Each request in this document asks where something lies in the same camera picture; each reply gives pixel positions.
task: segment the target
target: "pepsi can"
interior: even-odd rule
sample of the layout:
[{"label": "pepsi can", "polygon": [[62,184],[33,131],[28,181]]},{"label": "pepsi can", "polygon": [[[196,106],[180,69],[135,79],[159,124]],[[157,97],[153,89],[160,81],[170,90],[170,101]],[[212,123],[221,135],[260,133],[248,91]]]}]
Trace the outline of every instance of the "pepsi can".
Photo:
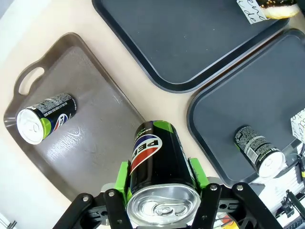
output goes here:
[{"label": "pepsi can", "polygon": [[75,99],[62,93],[21,110],[17,128],[25,141],[36,145],[71,119],[76,110]]}]

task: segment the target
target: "blue stripe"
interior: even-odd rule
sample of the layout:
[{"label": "blue stripe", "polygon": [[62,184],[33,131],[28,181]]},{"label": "blue stripe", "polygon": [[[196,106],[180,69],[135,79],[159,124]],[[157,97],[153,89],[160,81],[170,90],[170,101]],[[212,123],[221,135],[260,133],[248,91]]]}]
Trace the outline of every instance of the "blue stripe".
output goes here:
[{"label": "blue stripe", "polygon": [[147,139],[150,139],[150,138],[156,138],[156,137],[155,137],[155,136],[152,136],[152,135],[146,135],[146,136],[140,137],[140,138],[134,143],[133,151],[135,150],[136,147],[138,147],[139,144],[141,144],[143,141],[145,141],[145,140],[147,140]]}]

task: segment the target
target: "white paper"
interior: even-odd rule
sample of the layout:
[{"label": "white paper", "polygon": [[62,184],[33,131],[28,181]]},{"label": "white paper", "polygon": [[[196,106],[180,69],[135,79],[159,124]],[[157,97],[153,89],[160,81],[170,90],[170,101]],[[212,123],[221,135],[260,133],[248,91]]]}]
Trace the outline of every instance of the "white paper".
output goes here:
[{"label": "white paper", "polygon": [[237,0],[237,4],[244,12],[250,24],[267,20],[256,0]]},{"label": "white paper", "polygon": [[292,135],[305,143],[305,109],[290,119]]}]

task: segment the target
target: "beige table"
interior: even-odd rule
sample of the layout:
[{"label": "beige table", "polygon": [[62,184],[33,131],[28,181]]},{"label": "beige table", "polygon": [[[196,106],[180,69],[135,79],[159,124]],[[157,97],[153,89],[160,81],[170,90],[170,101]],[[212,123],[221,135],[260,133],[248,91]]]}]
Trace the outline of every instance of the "beige table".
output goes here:
[{"label": "beige table", "polygon": [[[292,24],[299,24],[299,21],[293,19]],[[186,126],[186,111],[196,91],[172,94],[155,86],[94,10],[90,0],[51,1],[10,50],[0,65],[2,117],[20,72],[67,32],[75,32],[84,39],[146,120],[171,122],[187,156],[199,158],[207,176],[217,177]],[[3,122],[0,122],[0,130],[0,212],[16,220],[19,229],[52,228],[70,201],[25,156]]]}]

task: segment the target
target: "pull tab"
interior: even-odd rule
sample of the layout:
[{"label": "pull tab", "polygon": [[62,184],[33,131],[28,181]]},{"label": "pull tab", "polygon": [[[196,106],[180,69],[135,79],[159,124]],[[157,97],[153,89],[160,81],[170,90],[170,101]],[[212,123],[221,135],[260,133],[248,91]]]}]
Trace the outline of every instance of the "pull tab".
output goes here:
[{"label": "pull tab", "polygon": [[181,200],[175,200],[175,203],[162,203],[154,206],[153,212],[157,216],[182,216],[189,210],[189,206]]}]

